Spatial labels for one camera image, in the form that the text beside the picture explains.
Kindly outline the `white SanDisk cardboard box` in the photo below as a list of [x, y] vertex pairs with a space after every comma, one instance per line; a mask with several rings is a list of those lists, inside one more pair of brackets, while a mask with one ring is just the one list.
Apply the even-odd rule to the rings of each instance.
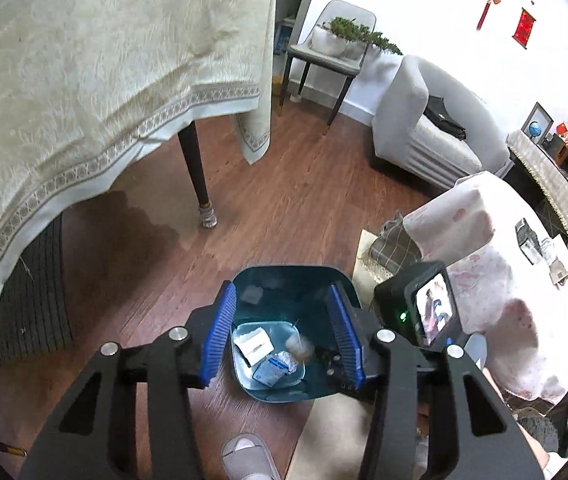
[[235, 335], [233, 343], [249, 366], [258, 364], [274, 350], [268, 333], [262, 327]]

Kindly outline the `blue tissue packet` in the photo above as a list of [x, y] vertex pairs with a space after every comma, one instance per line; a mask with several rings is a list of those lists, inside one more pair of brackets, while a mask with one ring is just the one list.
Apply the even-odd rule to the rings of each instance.
[[252, 379], [260, 385], [273, 388], [285, 376], [294, 374], [298, 369], [298, 362], [287, 351], [269, 354], [252, 373]]

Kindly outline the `black tissue pack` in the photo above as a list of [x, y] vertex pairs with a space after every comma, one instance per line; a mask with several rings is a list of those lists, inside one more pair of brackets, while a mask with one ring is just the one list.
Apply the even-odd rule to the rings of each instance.
[[537, 234], [525, 218], [516, 223], [515, 232], [518, 246], [523, 252], [528, 250], [528, 252], [536, 252], [539, 256], [542, 255]]

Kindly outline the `teal plastic trash bin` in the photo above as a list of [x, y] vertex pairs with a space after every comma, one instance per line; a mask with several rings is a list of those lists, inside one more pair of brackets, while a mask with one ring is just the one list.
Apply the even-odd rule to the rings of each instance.
[[[284, 264], [244, 269], [233, 279], [237, 306], [231, 338], [262, 327], [274, 345], [271, 353], [286, 351], [285, 341], [293, 334], [308, 338], [314, 350], [324, 347], [339, 352], [326, 310], [328, 289], [334, 283], [342, 284], [354, 307], [361, 306], [354, 283], [331, 266]], [[260, 362], [249, 366], [235, 344], [231, 349], [235, 378], [251, 398], [267, 404], [316, 400], [313, 386], [320, 375], [316, 352], [311, 361], [298, 363], [294, 374], [268, 388], [252, 379]]]

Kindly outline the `checked grey under cloth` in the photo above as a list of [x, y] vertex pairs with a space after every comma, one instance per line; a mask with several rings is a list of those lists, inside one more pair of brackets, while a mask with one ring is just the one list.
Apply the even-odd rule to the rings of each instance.
[[384, 222], [380, 234], [372, 243], [369, 255], [392, 275], [397, 274], [406, 266], [412, 266], [422, 260], [422, 255], [414, 240], [403, 225], [400, 212], [395, 217]]

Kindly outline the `grey slipper on foot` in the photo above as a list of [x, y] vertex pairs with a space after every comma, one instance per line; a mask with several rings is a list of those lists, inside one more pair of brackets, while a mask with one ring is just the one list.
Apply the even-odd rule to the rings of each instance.
[[268, 446], [256, 434], [239, 434], [221, 452], [221, 465], [230, 480], [280, 480]]

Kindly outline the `pink floral round tablecloth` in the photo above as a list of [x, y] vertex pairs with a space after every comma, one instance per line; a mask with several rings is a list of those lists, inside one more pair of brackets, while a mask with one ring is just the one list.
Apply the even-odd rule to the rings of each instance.
[[568, 393], [568, 282], [557, 285], [545, 261], [531, 263], [516, 226], [548, 233], [520, 195], [483, 171], [404, 217], [427, 261], [447, 268], [465, 333], [482, 333], [487, 365], [513, 396], [557, 404]]

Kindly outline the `dark floor mat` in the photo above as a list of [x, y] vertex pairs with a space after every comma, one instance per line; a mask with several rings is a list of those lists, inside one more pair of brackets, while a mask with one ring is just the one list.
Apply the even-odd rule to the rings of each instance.
[[62, 218], [22, 252], [0, 298], [0, 367], [72, 346], [63, 280]]

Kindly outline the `dark table leg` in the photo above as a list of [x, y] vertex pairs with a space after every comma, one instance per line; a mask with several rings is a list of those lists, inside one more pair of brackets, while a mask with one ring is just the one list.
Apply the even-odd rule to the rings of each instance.
[[188, 175], [198, 200], [200, 224], [205, 229], [213, 229], [217, 225], [218, 219], [209, 199], [195, 122], [191, 122], [183, 128], [178, 133], [178, 138], [186, 168], [188, 168]]

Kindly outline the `small blue globe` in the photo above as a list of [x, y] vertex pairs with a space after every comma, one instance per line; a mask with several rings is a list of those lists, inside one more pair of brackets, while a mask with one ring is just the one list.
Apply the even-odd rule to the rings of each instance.
[[528, 131], [528, 136], [534, 142], [538, 142], [542, 137], [543, 130], [540, 124], [536, 120], [533, 120], [532, 122], [529, 123], [527, 131]]

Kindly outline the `framed picture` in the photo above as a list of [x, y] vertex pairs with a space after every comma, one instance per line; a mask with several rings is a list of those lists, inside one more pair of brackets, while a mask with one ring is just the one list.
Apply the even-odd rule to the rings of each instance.
[[525, 120], [522, 131], [534, 144], [539, 144], [549, 133], [552, 124], [551, 115], [537, 102]]

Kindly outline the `grey dining chair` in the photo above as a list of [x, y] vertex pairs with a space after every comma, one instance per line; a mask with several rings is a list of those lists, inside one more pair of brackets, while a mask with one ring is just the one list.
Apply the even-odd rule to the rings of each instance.
[[[342, 16], [343, 18], [348, 18], [348, 20], [354, 18], [358, 24], [369, 26], [372, 30], [375, 29], [376, 16], [373, 12], [342, 0], [332, 0], [327, 3], [319, 17], [316, 19], [316, 22], [313, 24], [313, 27], [320, 25], [323, 22], [329, 22], [332, 18], [336, 18], [336, 16]], [[340, 90], [338, 98], [336, 99], [331, 110], [331, 114], [328, 116], [326, 122], [325, 132], [327, 132], [330, 130], [352, 83], [362, 70], [364, 58], [369, 47], [364, 48], [362, 46], [353, 46], [339, 58], [332, 58], [331, 56], [313, 52], [313, 50], [309, 48], [309, 39], [310, 32], [307, 37], [301, 42], [298, 42], [298, 44], [289, 44], [287, 47], [283, 80], [280, 95], [278, 96], [278, 114], [282, 115], [284, 101], [287, 96], [288, 84], [290, 83], [290, 70], [292, 69], [293, 62], [301, 61], [304, 63], [304, 69], [302, 70], [297, 88], [298, 96], [301, 96], [301, 92], [304, 90], [310, 68], [312, 66], [324, 68], [324, 70], [329, 70], [330, 72], [342, 75], [345, 78], [342, 90]]]

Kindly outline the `potted green plant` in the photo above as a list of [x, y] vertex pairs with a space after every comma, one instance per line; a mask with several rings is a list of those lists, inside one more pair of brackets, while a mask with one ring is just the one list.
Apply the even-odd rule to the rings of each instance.
[[369, 26], [358, 24], [354, 18], [348, 20], [336, 16], [329, 22], [314, 26], [310, 32], [309, 48], [313, 52], [339, 58], [353, 46], [373, 46], [382, 52], [402, 55], [401, 50], [381, 32], [374, 32]]

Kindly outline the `beige patterned tablecloth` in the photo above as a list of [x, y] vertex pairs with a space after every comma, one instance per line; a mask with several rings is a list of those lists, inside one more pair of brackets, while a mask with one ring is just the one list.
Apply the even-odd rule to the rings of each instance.
[[0, 296], [24, 248], [199, 119], [270, 144], [275, 0], [0, 0]]

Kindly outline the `red wall banner right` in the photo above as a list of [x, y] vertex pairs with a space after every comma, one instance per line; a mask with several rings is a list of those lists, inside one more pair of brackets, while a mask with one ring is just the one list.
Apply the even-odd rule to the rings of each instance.
[[532, 16], [532, 14], [526, 9], [522, 9], [512, 38], [524, 49], [528, 47], [528, 42], [535, 22], [536, 19]]

